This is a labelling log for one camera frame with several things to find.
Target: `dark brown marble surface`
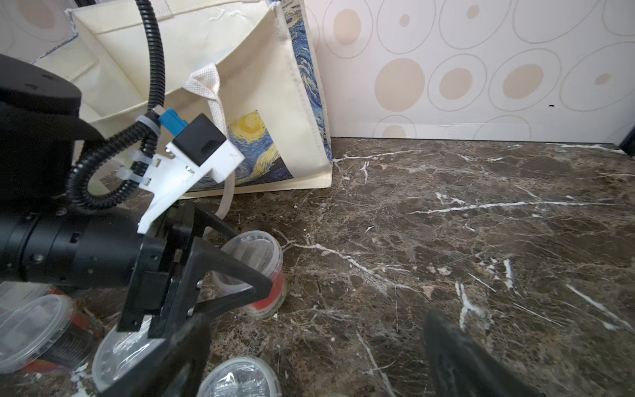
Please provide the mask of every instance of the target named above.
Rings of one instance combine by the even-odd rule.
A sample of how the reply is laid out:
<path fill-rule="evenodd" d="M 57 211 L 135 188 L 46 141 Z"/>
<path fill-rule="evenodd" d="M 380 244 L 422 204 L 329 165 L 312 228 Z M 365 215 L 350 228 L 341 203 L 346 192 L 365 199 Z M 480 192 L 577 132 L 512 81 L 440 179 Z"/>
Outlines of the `dark brown marble surface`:
<path fill-rule="evenodd" d="M 509 142 L 340 138 L 333 152 L 330 189 L 234 198 L 229 224 L 284 245 L 288 295 L 267 320 L 222 316 L 208 371 L 250 354 L 284 396 L 433 396 L 422 323 L 439 309 L 548 396 L 635 395 L 633 160 Z M 104 320 L 120 296 L 84 304 Z M 19 376 L 19 395 L 76 391 Z"/>

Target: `canvas tote bag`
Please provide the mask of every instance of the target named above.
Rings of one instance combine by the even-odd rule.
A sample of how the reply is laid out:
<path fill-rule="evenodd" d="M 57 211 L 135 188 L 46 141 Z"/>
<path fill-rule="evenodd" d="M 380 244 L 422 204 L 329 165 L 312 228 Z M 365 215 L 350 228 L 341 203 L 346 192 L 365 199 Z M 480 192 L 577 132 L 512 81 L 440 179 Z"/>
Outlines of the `canvas tote bag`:
<path fill-rule="evenodd" d="M 326 106 L 302 0 L 152 3 L 165 52 L 164 107 L 186 121 L 213 119 L 208 98 L 182 86 L 200 69 L 218 71 L 227 133 L 245 156 L 236 192 L 329 187 Z M 110 137 L 145 112 L 149 61 L 137 7 L 122 0 L 69 16 L 77 35 L 37 64 L 73 82 L 83 94 L 80 117 Z M 161 130 L 157 153 L 167 156 L 172 135 Z M 116 160 L 131 163 L 126 154 Z M 204 177 L 185 197 L 221 193 Z"/>

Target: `plastic container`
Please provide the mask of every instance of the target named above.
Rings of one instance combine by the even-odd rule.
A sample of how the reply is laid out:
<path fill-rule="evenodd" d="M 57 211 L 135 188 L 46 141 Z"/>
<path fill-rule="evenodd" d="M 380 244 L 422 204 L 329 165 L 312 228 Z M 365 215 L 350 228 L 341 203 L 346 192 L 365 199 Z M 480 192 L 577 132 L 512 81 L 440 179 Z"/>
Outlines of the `plastic container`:
<path fill-rule="evenodd" d="M 63 295 L 46 295 L 0 325 L 0 373 L 71 372 L 99 344 L 102 327 Z"/>
<path fill-rule="evenodd" d="M 93 381 L 100 392 L 105 391 L 163 342 L 163 339 L 148 339 L 151 320 L 152 316 L 144 317 L 138 332 L 117 332 L 117 328 L 113 328 L 106 335 L 93 360 Z"/>
<path fill-rule="evenodd" d="M 51 293 L 64 294 L 50 284 L 17 283 L 14 281 L 0 283 L 0 324 L 17 309 Z"/>
<path fill-rule="evenodd" d="M 237 357 L 217 366 L 197 397 L 281 397 L 276 373 L 256 357 Z"/>
<path fill-rule="evenodd" d="M 251 231 L 232 238 L 221 250 L 273 281 L 271 293 L 266 299 L 247 305 L 243 310 L 255 318 L 265 318 L 276 312 L 286 297 L 282 249 L 277 240 L 267 232 Z M 251 288 L 247 283 L 217 272 L 213 272 L 213 280 L 223 295 Z"/>

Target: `patterned wall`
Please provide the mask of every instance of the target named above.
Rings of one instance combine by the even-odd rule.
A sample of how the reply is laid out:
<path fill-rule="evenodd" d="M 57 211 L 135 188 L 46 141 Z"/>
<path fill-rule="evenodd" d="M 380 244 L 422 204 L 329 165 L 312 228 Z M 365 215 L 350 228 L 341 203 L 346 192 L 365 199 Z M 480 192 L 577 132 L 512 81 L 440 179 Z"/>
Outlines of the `patterned wall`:
<path fill-rule="evenodd" d="M 633 0 L 305 0 L 331 134 L 619 143 Z"/>
<path fill-rule="evenodd" d="M 33 62 L 70 38 L 67 8 L 72 0 L 2 0 L 0 53 Z"/>

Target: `black corrugated cable conduit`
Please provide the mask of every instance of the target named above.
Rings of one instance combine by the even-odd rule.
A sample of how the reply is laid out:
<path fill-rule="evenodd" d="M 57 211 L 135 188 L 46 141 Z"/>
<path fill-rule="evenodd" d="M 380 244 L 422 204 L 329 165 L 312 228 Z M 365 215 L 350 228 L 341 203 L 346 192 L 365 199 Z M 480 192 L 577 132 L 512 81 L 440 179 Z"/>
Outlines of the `black corrugated cable conduit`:
<path fill-rule="evenodd" d="M 161 33 L 150 1 L 136 0 L 136 2 L 144 24 L 150 54 L 150 92 L 145 116 L 160 126 L 159 116 L 152 109 L 157 105 L 163 105 L 165 100 L 165 62 Z M 105 142 L 85 147 L 66 181 L 66 195 L 70 202 L 82 208 L 99 210 L 114 207 L 128 199 L 139 183 L 125 180 L 113 191 L 94 196 L 88 191 L 88 182 L 106 161 L 139 140 L 141 140 L 141 152 L 144 156 L 152 158 L 156 151 L 158 137 L 150 127 L 139 121 Z M 133 163 L 131 167 L 132 171 L 139 176 L 143 176 L 147 168 L 147 164 L 140 161 Z"/>

